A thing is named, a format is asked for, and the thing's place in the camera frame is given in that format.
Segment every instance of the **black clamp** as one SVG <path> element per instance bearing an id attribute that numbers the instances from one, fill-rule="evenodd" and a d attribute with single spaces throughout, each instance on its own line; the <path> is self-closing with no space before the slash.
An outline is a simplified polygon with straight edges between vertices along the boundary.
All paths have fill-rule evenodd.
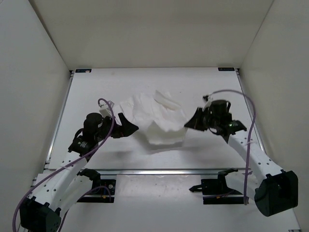
<path id="1" fill-rule="evenodd" d="M 101 179 L 100 173 L 98 173 L 96 170 L 85 168 L 81 172 L 78 172 L 77 175 L 84 175 L 89 178 L 91 181 L 98 181 Z"/>
<path id="2" fill-rule="evenodd" d="M 203 96 L 203 100 L 207 102 L 209 96 Z M 234 135 L 237 131 L 247 130 L 240 121 L 232 119 L 232 114 L 229 112 L 230 107 L 231 103 L 229 101 L 212 101 L 207 107 L 197 108 L 193 117 L 184 127 L 198 131 L 210 130 L 211 133 L 222 136 L 228 143 L 230 135 Z"/>
<path id="3" fill-rule="evenodd" d="M 210 190 L 210 189 L 207 189 L 209 187 L 211 188 L 211 192 L 215 191 L 215 192 L 219 192 L 219 194 L 228 192 L 231 189 L 229 187 L 227 187 L 225 177 L 229 173 L 233 173 L 233 172 L 238 172 L 238 169 L 229 168 L 229 169 L 220 171 L 220 172 L 218 172 L 218 178 L 217 179 L 202 179 L 201 185 L 195 185 L 195 186 L 191 187 L 189 190 L 191 192 L 203 192 L 203 194 L 205 194 L 205 195 L 207 194 L 207 191 Z"/>

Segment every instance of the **metal frame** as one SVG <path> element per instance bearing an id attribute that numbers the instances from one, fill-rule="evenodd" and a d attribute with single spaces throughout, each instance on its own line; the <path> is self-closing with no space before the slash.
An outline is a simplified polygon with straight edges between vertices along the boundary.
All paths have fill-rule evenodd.
<path id="1" fill-rule="evenodd" d="M 54 143 L 55 143 L 55 140 L 56 140 L 56 137 L 57 137 L 57 134 L 58 134 L 59 126 L 60 126 L 62 115 L 63 115 L 63 112 L 64 112 L 64 108 L 66 107 L 66 103 L 67 103 L 67 99 L 68 99 L 68 96 L 69 96 L 69 92 L 70 92 L 73 76 L 74 76 L 74 71 L 72 71 L 71 76 L 70 76 L 69 86 L 68 86 L 67 91 L 66 91 L 65 99 L 64 99 L 64 101 L 62 103 L 62 106 L 61 106 L 61 111 L 60 111 L 60 114 L 59 114 L 59 117 L 58 117 L 58 121 L 57 121 L 56 126 L 55 126 L 55 130 L 54 130 L 52 141 L 51 141 L 51 143 L 49 145 L 46 161 L 50 160 L 50 157 L 51 157 L 52 152 L 53 152 Z"/>
<path id="2" fill-rule="evenodd" d="M 244 94 L 246 94 L 246 91 L 244 90 L 244 84 L 242 83 L 241 77 L 240 77 L 240 74 L 239 74 L 239 69 L 236 69 L 235 72 L 236 72 L 236 75 L 237 75 L 237 78 L 238 78 L 238 81 L 239 81 L 239 84 L 240 84 L 241 91 Z M 247 108 L 248 108 L 248 111 L 249 111 L 249 114 L 250 114 L 250 117 L 251 117 L 251 120 L 252 120 L 253 119 L 252 108 L 250 107 L 250 104 L 249 104 L 249 102 L 246 98 L 245 98 L 245 102 L 247 104 Z M 263 144 L 260 132 L 259 132 L 260 130 L 259 130 L 258 126 L 256 125 L 256 123 L 254 124 L 254 131 L 255 131 L 255 134 L 256 134 L 257 141 L 259 142 L 260 148 L 262 149 L 262 151 L 264 151 L 266 153 L 265 147 L 264 147 L 264 144 Z"/>
<path id="3" fill-rule="evenodd" d="M 218 175 L 224 169 L 96 170 L 101 175 Z"/>

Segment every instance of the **cable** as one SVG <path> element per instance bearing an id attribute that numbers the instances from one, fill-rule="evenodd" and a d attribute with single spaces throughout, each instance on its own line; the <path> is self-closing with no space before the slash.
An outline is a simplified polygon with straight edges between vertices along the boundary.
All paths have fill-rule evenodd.
<path id="1" fill-rule="evenodd" d="M 220 194 L 220 195 L 205 196 L 205 197 L 203 197 L 203 199 L 227 197 L 228 195 L 230 195 L 230 194 L 233 193 L 233 192 L 234 192 L 234 190 L 232 190 L 232 191 L 230 191 L 230 192 L 228 192 L 228 193 Z"/>
<path id="2" fill-rule="evenodd" d="M 114 112 L 112 110 L 112 107 L 111 105 L 108 103 L 108 101 L 106 101 L 105 99 L 103 98 L 100 98 L 98 100 L 98 102 L 100 101 L 105 101 L 105 103 L 107 104 L 108 108 L 110 109 L 110 112 L 112 114 L 112 126 L 110 128 L 110 131 L 108 132 L 108 134 L 106 135 L 106 137 L 104 138 L 104 140 L 100 143 L 99 146 L 97 146 L 96 148 L 94 148 L 93 150 L 91 150 L 90 152 L 88 152 L 87 154 L 79 157 L 78 159 L 72 161 L 71 163 L 68 163 L 67 165 L 65 165 L 64 167 L 61 167 L 59 168 L 58 170 L 54 171 L 52 174 L 48 175 L 46 178 L 44 178 L 43 180 L 41 180 L 38 184 L 36 184 L 35 186 L 31 187 L 29 189 L 29 191 L 22 197 L 22 199 L 20 200 L 20 202 L 17 204 L 17 207 L 14 211 L 14 215 L 13 215 L 13 221 L 12 221 L 12 229 L 13 229 L 13 232 L 17 232 L 17 228 L 16 228 L 16 218 L 17 218 L 17 214 L 18 214 L 18 211 L 19 211 L 19 208 L 21 206 L 21 204 L 23 203 L 23 201 L 27 198 L 27 196 L 29 194 L 31 194 L 33 192 L 34 189 L 36 189 L 39 185 L 41 185 L 43 182 L 45 182 L 46 180 L 48 180 L 49 178 L 53 177 L 54 175 L 58 174 L 59 172 L 63 171 L 64 169 L 66 169 L 67 167 L 70 167 L 71 165 L 77 163 L 78 161 L 88 157 L 88 156 L 91 156 L 93 155 L 105 142 L 106 140 L 108 139 L 108 137 L 111 135 L 112 133 L 112 129 L 114 127 L 114 124 L 115 124 L 115 117 L 114 117 Z"/>
<path id="3" fill-rule="evenodd" d="M 80 198 L 84 197 L 85 195 L 91 193 L 91 192 L 94 191 L 94 190 L 97 190 L 97 189 L 99 190 L 99 189 L 101 189 L 101 188 L 104 188 L 104 189 L 107 190 L 108 195 L 109 195 L 109 197 L 110 197 L 110 202 L 112 202 L 112 195 L 111 195 L 110 190 L 109 190 L 106 186 L 103 186 L 103 185 L 98 186 L 98 187 L 95 187 L 95 188 L 89 190 L 87 193 L 85 193 L 85 194 L 84 194 L 83 196 L 81 196 Z M 64 224 L 64 220 L 66 219 L 67 214 L 68 214 L 68 211 L 64 214 L 64 216 L 63 216 L 63 218 L 62 218 L 62 221 L 61 221 L 61 224 L 60 224 L 60 226 L 59 226 L 58 232 L 61 232 L 61 229 L 62 229 L 63 224 Z"/>
<path id="4" fill-rule="evenodd" d="M 255 119 L 256 119 L 255 105 L 254 105 L 254 102 L 252 101 L 252 99 L 250 97 L 248 97 L 246 94 L 244 94 L 244 93 L 242 93 L 238 90 L 233 90 L 233 89 L 222 89 L 222 90 L 214 91 L 212 94 L 209 95 L 209 97 L 213 94 L 222 93 L 222 92 L 233 92 L 233 93 L 238 93 L 238 94 L 244 96 L 251 103 L 252 108 L 253 108 L 252 123 L 251 123 L 251 126 L 249 128 L 248 138 L 247 138 L 248 145 L 247 145 L 247 156 L 246 156 L 245 182 L 244 182 L 244 189 L 243 189 L 243 201 L 244 201 L 244 204 L 247 205 L 248 204 L 247 184 L 248 184 L 248 175 L 249 175 L 248 172 L 249 172 L 250 146 L 251 146 L 250 140 L 251 140 L 251 134 L 252 134 L 252 130 L 253 130 Z"/>

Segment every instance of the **white tabletop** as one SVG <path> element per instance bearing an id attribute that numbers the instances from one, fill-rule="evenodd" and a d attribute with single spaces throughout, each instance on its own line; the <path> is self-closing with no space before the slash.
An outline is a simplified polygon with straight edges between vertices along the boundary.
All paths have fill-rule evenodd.
<path id="1" fill-rule="evenodd" d="M 241 90 L 236 72 L 220 72 L 217 68 L 136 68 L 92 69 L 91 73 L 75 73 L 49 168 L 56 169 L 61 163 L 86 115 L 98 112 L 98 98 L 118 104 L 136 93 L 167 90 L 191 118 L 196 108 L 203 106 L 203 95 L 224 88 Z M 214 98 L 229 100 L 233 118 L 242 121 L 247 128 L 250 126 L 249 111 L 241 95 L 222 93 L 214 95 Z M 241 157 L 220 136 L 194 130 L 188 130 L 184 143 L 176 146 L 147 145 L 135 135 L 110 138 L 87 165 L 93 169 L 220 169 L 244 166 Z"/>

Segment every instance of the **metal bar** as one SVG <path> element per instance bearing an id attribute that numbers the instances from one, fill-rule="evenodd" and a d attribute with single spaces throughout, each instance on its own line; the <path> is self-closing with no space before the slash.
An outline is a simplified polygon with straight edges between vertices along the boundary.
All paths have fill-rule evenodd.
<path id="1" fill-rule="evenodd" d="M 62 115 L 63 115 L 63 112 L 64 112 L 64 108 L 66 107 L 67 99 L 68 99 L 69 92 L 70 92 L 70 87 L 71 87 L 72 80 L 73 80 L 72 75 L 70 77 L 69 86 L 68 86 L 68 89 L 67 89 L 67 92 L 66 92 L 66 97 L 65 97 L 65 99 L 64 99 L 64 101 L 62 103 L 61 111 L 60 111 L 59 118 L 58 118 L 55 130 L 54 130 L 52 141 L 51 141 L 50 146 L 49 146 L 49 150 L 48 150 L 48 153 L 47 153 L 46 161 L 49 161 L 49 159 L 51 157 L 51 154 L 53 152 L 54 143 L 55 143 L 55 140 L 56 140 L 56 137 L 57 137 L 57 134 L 58 134 L 58 130 L 59 130 L 59 126 L 60 126 L 60 123 L 61 123 Z"/>
<path id="2" fill-rule="evenodd" d="M 120 170 L 120 169 L 96 169 L 101 175 L 217 175 L 218 172 L 225 169 L 134 169 L 134 170 Z M 44 170 L 43 173 L 52 173 L 53 170 Z"/>
<path id="3" fill-rule="evenodd" d="M 242 83 L 241 78 L 240 78 L 239 69 L 236 69 L 236 75 L 237 75 L 237 78 L 238 78 L 238 81 L 239 81 L 239 84 L 240 84 L 241 91 L 244 94 L 246 94 L 246 92 L 244 90 L 243 83 Z M 253 119 L 253 112 L 252 112 L 252 109 L 251 109 L 249 102 L 246 98 L 245 98 L 245 102 L 247 104 L 247 108 L 248 108 L 248 111 L 249 111 L 249 114 L 250 114 L 250 117 L 251 117 L 251 120 L 252 120 Z M 263 141 L 262 141 L 262 138 L 261 138 L 261 135 L 259 133 L 259 129 L 258 129 L 256 123 L 254 124 L 254 131 L 255 131 L 255 134 L 256 134 L 257 141 L 260 145 L 260 148 L 262 149 L 262 151 L 264 151 L 266 153 L 265 147 L 264 147 L 264 144 L 263 144 Z"/>

